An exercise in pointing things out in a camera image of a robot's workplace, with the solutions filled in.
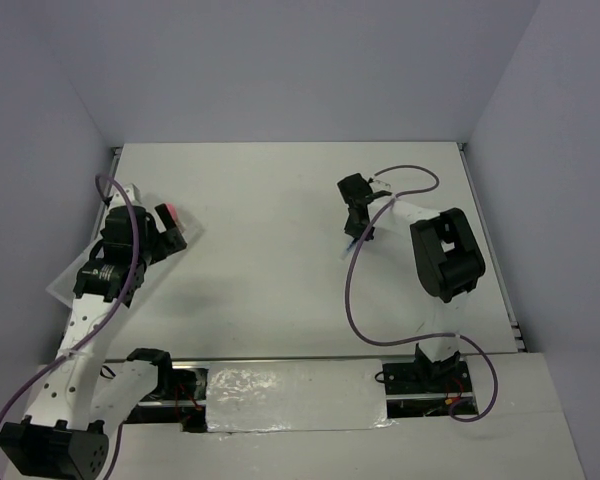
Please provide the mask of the pink cap glue stick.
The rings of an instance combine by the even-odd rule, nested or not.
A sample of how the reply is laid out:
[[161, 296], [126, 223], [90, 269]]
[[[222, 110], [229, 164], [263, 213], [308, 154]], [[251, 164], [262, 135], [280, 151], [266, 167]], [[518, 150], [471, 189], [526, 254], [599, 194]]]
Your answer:
[[165, 203], [164, 206], [169, 214], [169, 217], [171, 218], [171, 222], [179, 229], [180, 232], [184, 232], [186, 227], [181, 222], [176, 207], [171, 203]]

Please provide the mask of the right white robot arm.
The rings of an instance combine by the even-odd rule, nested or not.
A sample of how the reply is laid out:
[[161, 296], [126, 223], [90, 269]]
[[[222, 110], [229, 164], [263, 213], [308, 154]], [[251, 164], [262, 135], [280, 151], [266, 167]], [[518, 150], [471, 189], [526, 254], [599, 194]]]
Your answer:
[[[369, 345], [413, 343], [416, 383], [426, 391], [437, 391], [458, 369], [460, 318], [469, 294], [486, 273], [486, 262], [461, 209], [424, 208], [404, 201], [404, 192], [375, 190], [372, 183], [359, 173], [337, 183], [348, 210], [344, 232], [352, 238], [345, 277], [345, 314], [356, 336]], [[422, 321], [417, 333], [403, 340], [373, 340], [358, 329], [352, 316], [354, 269], [362, 246], [374, 239], [378, 229], [410, 242], [417, 279], [435, 305], [434, 314]]]

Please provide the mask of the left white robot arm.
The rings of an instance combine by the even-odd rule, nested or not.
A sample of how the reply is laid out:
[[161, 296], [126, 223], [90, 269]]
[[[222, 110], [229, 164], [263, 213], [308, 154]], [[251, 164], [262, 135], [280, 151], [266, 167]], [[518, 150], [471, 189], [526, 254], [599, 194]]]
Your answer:
[[95, 479], [113, 432], [146, 396], [162, 399], [176, 385], [171, 356], [139, 347], [119, 373], [97, 386], [109, 345], [136, 292], [148, 289], [163, 262], [187, 248], [175, 208], [108, 210], [100, 239], [76, 272], [69, 326], [42, 388], [19, 422], [0, 429], [0, 448], [24, 476]]

